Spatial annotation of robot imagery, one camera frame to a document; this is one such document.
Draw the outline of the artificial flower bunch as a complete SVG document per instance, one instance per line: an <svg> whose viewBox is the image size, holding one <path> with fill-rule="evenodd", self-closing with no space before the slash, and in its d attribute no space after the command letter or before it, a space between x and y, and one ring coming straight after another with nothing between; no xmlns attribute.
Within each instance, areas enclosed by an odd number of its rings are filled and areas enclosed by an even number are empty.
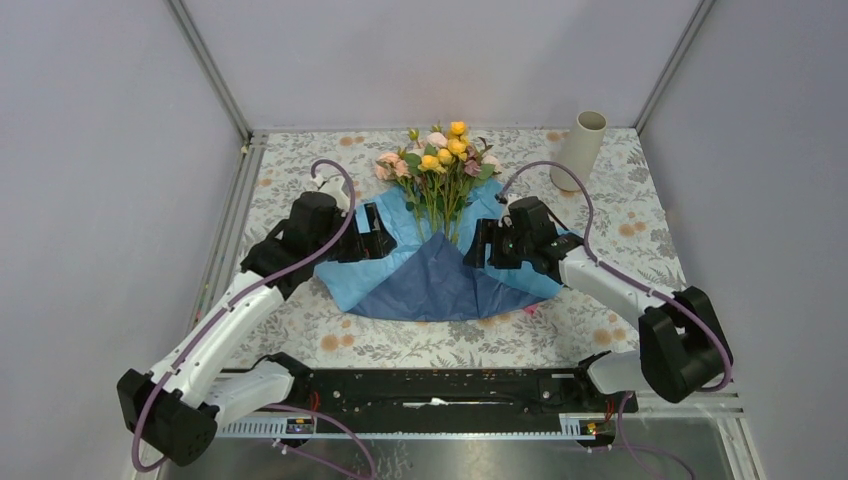
<svg viewBox="0 0 848 480"><path fill-rule="evenodd" d="M500 175L500 162L485 138L471 138L463 121L436 124L428 134L410 129L408 138L407 147L377 158L376 176L404 192L419 230L428 223L432 232L457 244L472 190Z"/></svg>

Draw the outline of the blue wrapping paper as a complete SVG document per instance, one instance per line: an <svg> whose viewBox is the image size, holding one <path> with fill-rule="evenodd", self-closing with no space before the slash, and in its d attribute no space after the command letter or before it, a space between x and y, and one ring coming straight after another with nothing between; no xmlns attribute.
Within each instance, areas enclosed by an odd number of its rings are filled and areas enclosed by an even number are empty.
<svg viewBox="0 0 848 480"><path fill-rule="evenodd" d="M463 263L476 221L500 217L495 196L501 188L490 179L472 190L459 240L452 243L442 233L432 233L429 224L418 224L406 208L404 191L391 187L371 201L396 248L382 259L321 263L314 275L340 310L374 319L477 320L551 299L561 285L529 263L519 269L475 269Z"/></svg>

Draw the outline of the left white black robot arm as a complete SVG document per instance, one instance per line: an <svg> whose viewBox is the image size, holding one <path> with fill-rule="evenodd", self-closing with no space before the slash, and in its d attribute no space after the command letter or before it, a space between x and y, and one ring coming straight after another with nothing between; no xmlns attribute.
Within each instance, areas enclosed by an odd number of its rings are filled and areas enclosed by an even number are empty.
<svg viewBox="0 0 848 480"><path fill-rule="evenodd" d="M215 382L227 359L255 326L309 280L316 265L387 257L396 241L378 207L343 211L334 195L306 192L243 259L239 273L210 312L147 372L128 370L117 383L124 422L133 434L131 459L140 472L147 444L178 466L197 460L218 429L269 404L296 411L309 401L310 369L285 353Z"/></svg>

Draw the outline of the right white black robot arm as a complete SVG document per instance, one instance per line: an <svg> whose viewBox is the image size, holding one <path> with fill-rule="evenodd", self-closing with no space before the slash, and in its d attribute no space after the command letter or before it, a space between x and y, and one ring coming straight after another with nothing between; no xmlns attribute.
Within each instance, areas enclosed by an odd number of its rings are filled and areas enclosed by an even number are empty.
<svg viewBox="0 0 848 480"><path fill-rule="evenodd" d="M638 333L636 350L598 354L581 365L575 402L597 412L613 394L650 389L670 403L717 391L731 379L733 359L708 295L652 287L601 259L587 235L566 231L536 197L506 203L498 219L475 225L463 262L473 268L531 267L562 287L586 294Z"/></svg>

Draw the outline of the beige cylindrical vase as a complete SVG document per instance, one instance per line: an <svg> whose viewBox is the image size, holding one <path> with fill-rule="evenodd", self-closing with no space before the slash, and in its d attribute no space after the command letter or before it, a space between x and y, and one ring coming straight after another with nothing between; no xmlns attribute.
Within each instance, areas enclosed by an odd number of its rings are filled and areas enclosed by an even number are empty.
<svg viewBox="0 0 848 480"><path fill-rule="evenodd" d="M579 191L580 185L587 184L600 153L606 128L607 119L599 112L583 111L577 115L555 157L555 162L573 175L559 167L550 168L550 178L558 189Z"/></svg>

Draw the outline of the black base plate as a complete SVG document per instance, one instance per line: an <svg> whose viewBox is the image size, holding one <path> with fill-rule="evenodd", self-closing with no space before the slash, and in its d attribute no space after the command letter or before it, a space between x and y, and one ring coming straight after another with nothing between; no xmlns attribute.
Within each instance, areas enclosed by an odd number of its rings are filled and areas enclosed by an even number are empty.
<svg viewBox="0 0 848 480"><path fill-rule="evenodd" d="M357 434L553 434L568 416L612 421L623 397L574 368L321 369L296 375L283 402Z"/></svg>

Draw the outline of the left aluminium frame post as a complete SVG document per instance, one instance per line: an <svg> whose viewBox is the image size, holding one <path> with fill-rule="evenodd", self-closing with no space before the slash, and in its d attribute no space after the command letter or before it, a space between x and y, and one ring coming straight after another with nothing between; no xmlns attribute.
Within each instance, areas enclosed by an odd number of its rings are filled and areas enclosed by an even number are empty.
<svg viewBox="0 0 848 480"><path fill-rule="evenodd" d="M252 129L249 126L241 108L232 94L231 89L219 69L210 49L208 48L200 29L198 28L188 5L183 0L165 0L173 16L176 26L183 36L188 48L191 50L202 73L206 77L213 93L221 104L227 118L236 130L244 144L248 144L252 138Z"/></svg>

